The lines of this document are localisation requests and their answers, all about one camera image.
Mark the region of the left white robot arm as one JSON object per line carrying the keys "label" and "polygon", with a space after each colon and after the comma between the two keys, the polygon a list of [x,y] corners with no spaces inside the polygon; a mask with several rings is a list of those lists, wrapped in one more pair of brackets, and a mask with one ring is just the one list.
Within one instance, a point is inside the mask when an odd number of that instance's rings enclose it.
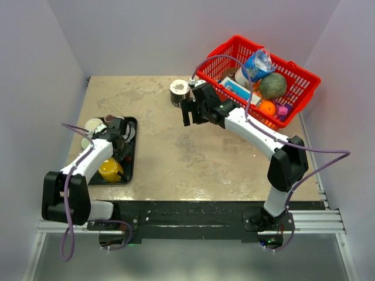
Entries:
{"label": "left white robot arm", "polygon": [[123,172],[120,183],[128,183],[134,171],[138,121],[134,117],[113,118],[108,125],[93,131],[71,126],[89,145],[68,166],[48,172],[43,180],[42,218],[48,221],[83,225],[100,220],[107,229],[121,224],[121,215],[109,201],[91,200],[88,185],[102,184],[99,168],[114,158]]}

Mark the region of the pale blue mug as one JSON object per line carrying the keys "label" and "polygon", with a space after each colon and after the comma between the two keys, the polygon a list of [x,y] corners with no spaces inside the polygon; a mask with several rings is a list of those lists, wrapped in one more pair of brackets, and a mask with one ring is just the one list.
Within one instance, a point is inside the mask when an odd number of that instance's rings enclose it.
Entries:
{"label": "pale blue mug", "polygon": [[132,121],[129,121],[127,123],[125,134],[123,135],[123,139],[125,143],[130,143],[130,141],[132,141],[133,138],[135,137],[135,134],[136,134],[135,123]]}

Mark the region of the brown floral mug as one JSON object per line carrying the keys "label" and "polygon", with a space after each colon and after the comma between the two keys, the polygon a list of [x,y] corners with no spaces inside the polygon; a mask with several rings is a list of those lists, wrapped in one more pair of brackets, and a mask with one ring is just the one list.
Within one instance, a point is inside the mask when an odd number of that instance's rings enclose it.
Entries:
{"label": "brown floral mug", "polygon": [[129,155],[131,154],[131,152],[132,152],[132,146],[129,145],[129,144],[127,144],[127,143],[124,143],[122,145],[122,147],[117,150],[116,159],[119,162],[123,162],[123,161],[126,160],[126,158],[129,157]]}

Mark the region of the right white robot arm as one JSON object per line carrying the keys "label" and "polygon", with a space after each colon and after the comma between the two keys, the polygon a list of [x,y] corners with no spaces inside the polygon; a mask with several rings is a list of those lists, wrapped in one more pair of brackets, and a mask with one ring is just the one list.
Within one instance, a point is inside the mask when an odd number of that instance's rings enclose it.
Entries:
{"label": "right white robot arm", "polygon": [[289,138],[258,122],[231,99],[221,101],[208,84],[192,88],[193,97],[181,100],[184,126],[210,122],[230,130],[257,147],[270,161],[267,179],[271,190],[260,214],[252,218],[259,230],[274,230],[282,223],[292,188],[308,170],[303,140]]}

